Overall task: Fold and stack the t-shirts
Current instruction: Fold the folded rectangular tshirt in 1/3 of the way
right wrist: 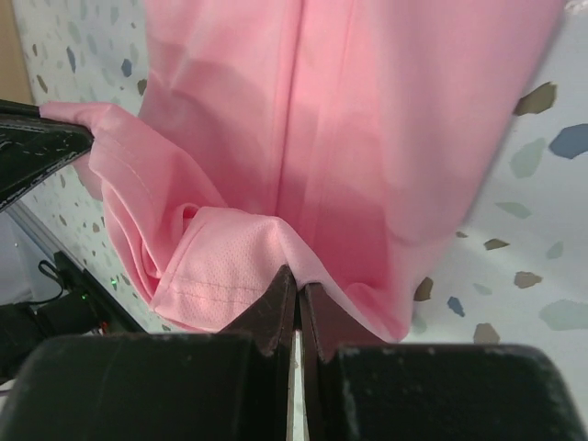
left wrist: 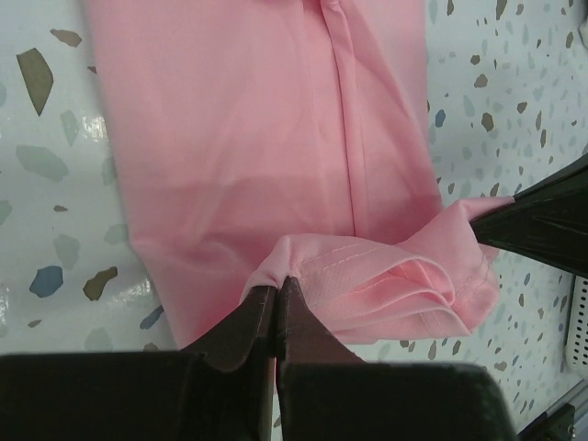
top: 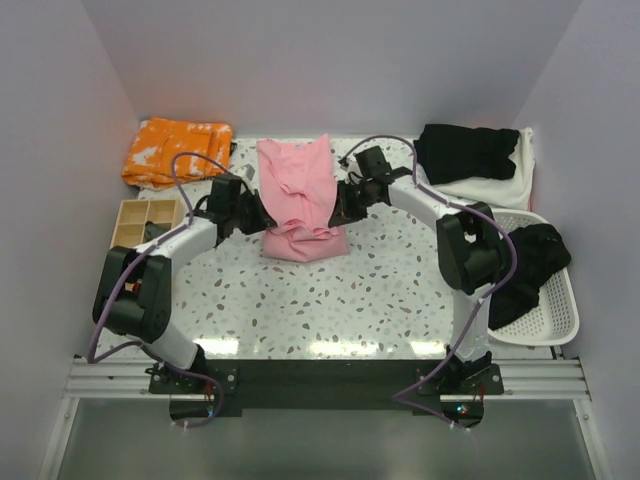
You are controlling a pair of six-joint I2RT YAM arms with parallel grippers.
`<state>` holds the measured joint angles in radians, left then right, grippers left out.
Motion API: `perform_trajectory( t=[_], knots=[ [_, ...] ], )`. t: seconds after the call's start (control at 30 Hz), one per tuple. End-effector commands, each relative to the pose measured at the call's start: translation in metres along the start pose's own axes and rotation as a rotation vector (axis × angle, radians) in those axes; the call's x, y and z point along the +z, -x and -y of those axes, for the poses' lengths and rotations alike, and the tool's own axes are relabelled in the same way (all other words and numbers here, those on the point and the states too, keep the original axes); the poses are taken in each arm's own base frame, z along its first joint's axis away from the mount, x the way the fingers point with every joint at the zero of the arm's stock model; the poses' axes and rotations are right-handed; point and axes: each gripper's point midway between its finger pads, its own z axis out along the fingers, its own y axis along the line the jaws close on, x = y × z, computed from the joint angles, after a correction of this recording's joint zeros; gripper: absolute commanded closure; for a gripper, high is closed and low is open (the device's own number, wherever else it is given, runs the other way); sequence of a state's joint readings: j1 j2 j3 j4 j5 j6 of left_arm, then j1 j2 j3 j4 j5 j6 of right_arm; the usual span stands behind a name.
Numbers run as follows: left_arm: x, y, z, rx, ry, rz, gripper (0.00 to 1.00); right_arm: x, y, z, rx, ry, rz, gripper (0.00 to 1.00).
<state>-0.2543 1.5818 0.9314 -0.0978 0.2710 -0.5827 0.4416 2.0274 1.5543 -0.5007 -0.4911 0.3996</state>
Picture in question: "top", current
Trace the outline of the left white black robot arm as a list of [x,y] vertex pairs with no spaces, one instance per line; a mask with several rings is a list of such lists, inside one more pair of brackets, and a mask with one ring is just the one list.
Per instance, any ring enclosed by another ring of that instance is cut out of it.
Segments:
[[259,193],[243,176],[216,176],[210,193],[176,227],[135,248],[109,250],[93,307],[95,329],[87,362],[96,364],[136,346],[173,369],[173,382],[185,392],[207,380],[205,354],[172,320],[172,281],[182,267],[218,247],[236,230],[245,235],[276,225]]

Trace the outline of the pink t-shirt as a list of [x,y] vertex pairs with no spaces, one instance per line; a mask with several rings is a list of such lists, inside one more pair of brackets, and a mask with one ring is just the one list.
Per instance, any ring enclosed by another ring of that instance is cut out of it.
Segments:
[[345,230],[329,225],[337,200],[329,137],[306,143],[264,139],[256,150],[260,196],[276,223],[264,233],[263,254],[299,263],[347,254]]

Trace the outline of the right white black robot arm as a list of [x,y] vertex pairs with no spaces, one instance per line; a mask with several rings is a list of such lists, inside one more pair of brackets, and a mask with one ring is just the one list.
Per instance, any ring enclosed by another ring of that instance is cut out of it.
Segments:
[[435,377],[456,392],[469,392],[491,366],[490,301],[515,274],[513,241],[487,204],[461,204],[422,182],[416,161],[411,167],[393,167],[375,146],[348,151],[339,165],[346,178],[337,183],[329,225],[361,221],[376,204],[410,214],[435,233],[439,272],[453,294],[453,343],[446,347],[445,358],[394,398],[417,391]]

